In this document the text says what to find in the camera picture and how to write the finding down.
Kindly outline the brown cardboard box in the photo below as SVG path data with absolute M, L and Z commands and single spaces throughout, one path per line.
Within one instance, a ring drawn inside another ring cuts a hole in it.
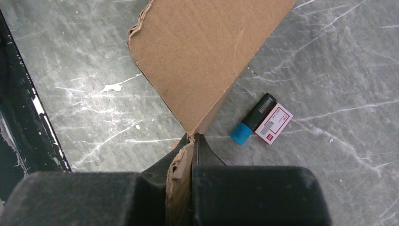
M 293 0 L 151 0 L 128 32 L 134 63 L 187 134 L 166 174 L 166 224 L 192 223 L 191 170 L 233 83 Z

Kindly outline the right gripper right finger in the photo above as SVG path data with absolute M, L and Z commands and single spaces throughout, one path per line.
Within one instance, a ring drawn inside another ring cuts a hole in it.
M 191 178 L 196 226 L 331 225 L 322 189 L 307 168 L 228 164 L 197 134 Z

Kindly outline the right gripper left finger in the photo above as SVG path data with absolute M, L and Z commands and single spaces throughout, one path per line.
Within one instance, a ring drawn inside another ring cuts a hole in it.
M 142 172 L 36 172 L 14 188 L 3 226 L 167 226 L 167 172 L 183 137 Z

